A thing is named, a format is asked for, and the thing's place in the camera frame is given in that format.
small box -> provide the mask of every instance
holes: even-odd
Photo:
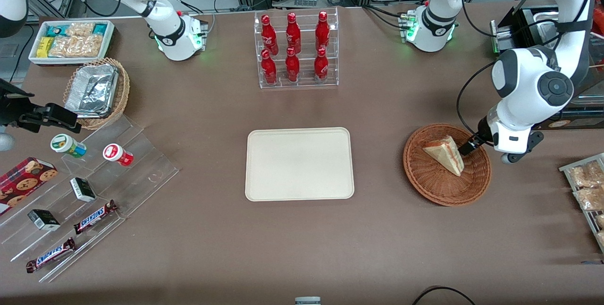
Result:
[[[60,227],[60,223],[57,219],[52,216],[52,213],[47,210],[32,210],[27,213],[30,220],[38,227],[43,230],[57,230]]]
[[[73,189],[75,197],[77,197],[78,200],[93,202],[97,199],[97,196],[94,194],[88,181],[83,178],[72,178],[69,182],[71,183],[71,189]]]
[[[17,206],[26,196],[58,173],[52,164],[28,157],[0,176],[0,215]]]

acrylic bottle rack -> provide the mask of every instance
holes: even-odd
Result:
[[[143,135],[143,130],[122,116],[82,141],[88,150],[76,159],[64,155],[55,164],[59,175],[29,195],[17,207],[0,217],[0,240],[11,262],[23,266],[73,237],[77,250],[32,273],[39,282],[52,281],[84,253],[121,225],[130,215],[178,173],[178,169]],[[134,155],[129,167],[103,158],[103,148],[117,143]],[[97,198],[93,202],[76,199],[69,181],[85,178]],[[84,233],[76,236],[73,225],[113,199],[118,210],[110,213]],[[59,221],[54,232],[39,230],[27,216],[33,209],[48,210]]]
[[[302,51],[298,53],[300,60],[300,77],[297,83],[291,83],[287,79],[285,70],[285,58],[287,57],[287,39],[285,38],[285,30],[287,29],[287,15],[279,10],[268,12],[256,12],[254,19],[254,38],[256,46],[256,61],[258,62],[258,77],[261,88],[319,88],[333,87],[339,83],[339,38],[338,38],[338,10],[337,8],[309,8],[292,10],[296,13],[296,21],[300,26],[300,34],[302,35]],[[325,83],[319,84],[315,81],[315,58],[317,58],[317,48],[315,46],[315,29],[319,21],[319,12],[327,12],[327,23],[329,25],[329,45],[326,48],[326,58],[329,60],[327,68],[327,78]],[[262,42],[262,23],[260,17],[269,15],[270,23],[277,33],[277,44],[279,52],[276,56],[272,56],[277,66],[277,84],[268,85],[264,79],[262,72],[260,52],[264,49]]]

snickers bar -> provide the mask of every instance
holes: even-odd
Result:
[[[117,210],[117,206],[115,205],[114,200],[111,200],[103,205],[103,207],[99,208],[96,212],[88,215],[88,217],[82,220],[80,223],[74,225],[75,234],[80,234],[90,227],[94,226],[95,223],[99,222],[101,219],[106,217],[109,213]]]
[[[34,271],[40,269],[42,266],[44,266],[48,262],[51,262],[52,260],[55,260],[56,258],[58,258],[59,255],[62,255],[63,253],[66,253],[68,251],[75,251],[76,249],[77,249],[77,247],[76,247],[76,243],[74,242],[74,239],[69,238],[69,239],[67,239],[67,241],[65,241],[65,243],[56,247],[55,249],[46,253],[45,255],[37,258],[36,260],[28,261],[27,265],[25,265],[25,269],[27,270],[27,273],[33,273]]]

wicker basket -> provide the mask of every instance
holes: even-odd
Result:
[[[110,124],[115,122],[121,114],[124,113],[124,109],[126,109],[126,104],[128,103],[128,93],[130,92],[130,79],[128,78],[128,73],[124,70],[124,67],[121,64],[112,58],[103,58],[99,60],[95,60],[90,63],[84,64],[84,67],[93,67],[100,66],[102,64],[111,64],[119,69],[119,78],[117,82],[117,87],[115,87],[115,97],[112,105],[111,114],[103,119],[78,119],[77,122],[82,125],[82,127],[90,130],[97,130],[101,126],[105,124]],[[74,72],[71,75],[71,79],[69,83],[67,83],[67,88],[63,93],[63,103],[67,102],[67,97],[69,96],[69,92],[71,91],[71,84],[74,81],[74,77],[76,73]]]
[[[455,143],[464,144],[471,134],[449,124],[431,124],[415,131],[405,144],[403,165],[411,184],[427,199],[443,206],[464,206],[475,202],[489,187],[491,166],[483,147],[463,157],[461,177],[447,171],[432,159],[423,147],[451,135]]]

yogurt cup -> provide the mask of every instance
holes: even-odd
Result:
[[[74,140],[67,134],[59,134],[50,141],[50,148],[57,153],[66,153],[75,158],[86,154],[86,145]]]

